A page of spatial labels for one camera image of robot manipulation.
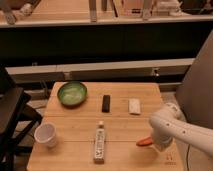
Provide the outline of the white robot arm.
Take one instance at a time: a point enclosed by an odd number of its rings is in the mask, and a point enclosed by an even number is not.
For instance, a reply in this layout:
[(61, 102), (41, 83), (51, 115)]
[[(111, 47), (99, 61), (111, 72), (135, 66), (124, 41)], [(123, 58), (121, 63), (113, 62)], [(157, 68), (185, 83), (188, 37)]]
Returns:
[(156, 148), (164, 151), (173, 139), (178, 139), (213, 157), (213, 130), (181, 121), (181, 115), (174, 103), (165, 103), (150, 115), (151, 138)]

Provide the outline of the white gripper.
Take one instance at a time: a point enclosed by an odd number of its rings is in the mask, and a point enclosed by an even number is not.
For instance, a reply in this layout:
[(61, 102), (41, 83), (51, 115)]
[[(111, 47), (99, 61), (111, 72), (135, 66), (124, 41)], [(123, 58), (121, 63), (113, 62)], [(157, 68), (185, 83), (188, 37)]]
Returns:
[(151, 134), (153, 144), (158, 151), (166, 150), (172, 143), (173, 139), (169, 136), (153, 132)]

